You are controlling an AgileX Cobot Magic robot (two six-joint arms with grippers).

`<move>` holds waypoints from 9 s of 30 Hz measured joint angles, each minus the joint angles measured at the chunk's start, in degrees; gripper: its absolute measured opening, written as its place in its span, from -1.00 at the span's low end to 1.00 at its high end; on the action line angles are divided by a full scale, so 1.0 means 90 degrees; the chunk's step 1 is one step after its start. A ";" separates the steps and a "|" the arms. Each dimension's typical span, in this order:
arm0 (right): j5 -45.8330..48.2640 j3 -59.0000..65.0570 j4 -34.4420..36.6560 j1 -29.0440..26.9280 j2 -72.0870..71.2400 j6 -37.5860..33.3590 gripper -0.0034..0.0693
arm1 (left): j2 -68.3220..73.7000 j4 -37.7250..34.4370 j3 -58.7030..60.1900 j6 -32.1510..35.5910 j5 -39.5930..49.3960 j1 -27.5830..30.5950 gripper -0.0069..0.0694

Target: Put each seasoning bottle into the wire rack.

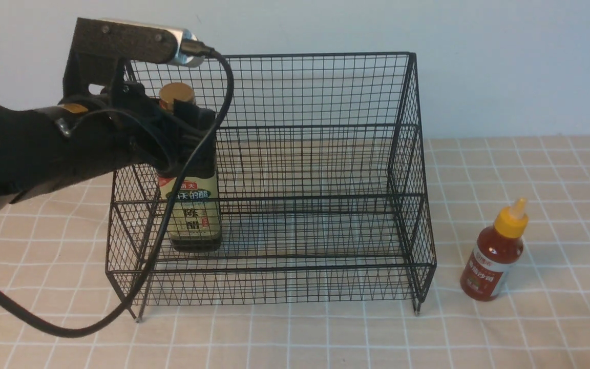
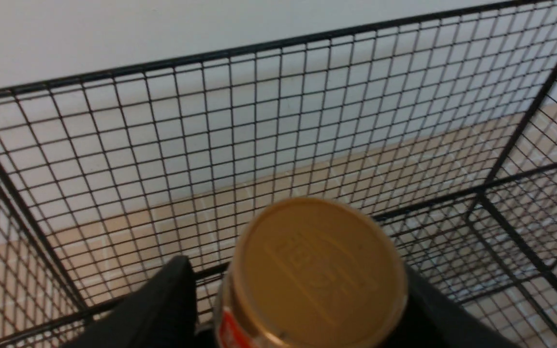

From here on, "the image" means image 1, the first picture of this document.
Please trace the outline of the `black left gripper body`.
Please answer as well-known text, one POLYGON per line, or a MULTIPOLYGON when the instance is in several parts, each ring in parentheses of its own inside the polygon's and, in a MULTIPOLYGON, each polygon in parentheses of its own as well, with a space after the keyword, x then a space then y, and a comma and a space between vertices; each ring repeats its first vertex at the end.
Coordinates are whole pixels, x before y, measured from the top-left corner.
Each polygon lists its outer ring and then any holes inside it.
POLYGON ((73 94, 60 103, 85 109, 67 121, 61 177, 97 177, 136 164, 165 171, 178 163, 177 124, 147 96, 143 84, 124 82, 115 104, 106 89, 73 94))

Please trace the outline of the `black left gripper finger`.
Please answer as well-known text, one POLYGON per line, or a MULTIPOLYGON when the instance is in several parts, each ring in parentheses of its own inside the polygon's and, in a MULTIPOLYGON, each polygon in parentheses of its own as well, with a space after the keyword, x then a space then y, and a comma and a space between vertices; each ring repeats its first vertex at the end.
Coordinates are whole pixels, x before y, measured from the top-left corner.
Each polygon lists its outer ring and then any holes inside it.
POLYGON ((176 101, 173 115, 183 121, 177 131, 179 159, 188 159, 203 136, 215 123, 216 112, 208 108, 200 108, 194 103, 176 101))

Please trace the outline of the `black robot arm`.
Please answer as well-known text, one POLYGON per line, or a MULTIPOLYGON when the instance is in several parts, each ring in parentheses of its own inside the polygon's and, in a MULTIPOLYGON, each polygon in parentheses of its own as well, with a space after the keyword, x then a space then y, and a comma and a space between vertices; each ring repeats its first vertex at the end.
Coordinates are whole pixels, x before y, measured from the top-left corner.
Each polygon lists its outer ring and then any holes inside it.
POLYGON ((103 89, 51 107, 0 106, 0 210, 131 165, 176 174, 215 118, 190 102, 169 112, 139 83, 114 97, 103 89))

